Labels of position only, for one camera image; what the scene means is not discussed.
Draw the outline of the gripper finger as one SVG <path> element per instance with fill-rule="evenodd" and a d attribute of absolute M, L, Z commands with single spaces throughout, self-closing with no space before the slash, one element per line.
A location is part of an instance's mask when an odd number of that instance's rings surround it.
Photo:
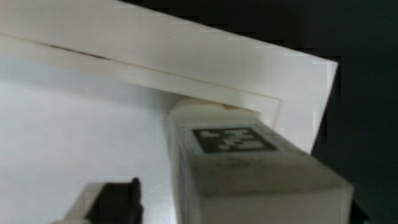
<path fill-rule="evenodd" d="M 66 217 L 56 224 L 145 224 L 141 180 L 105 183 L 86 190 Z"/>

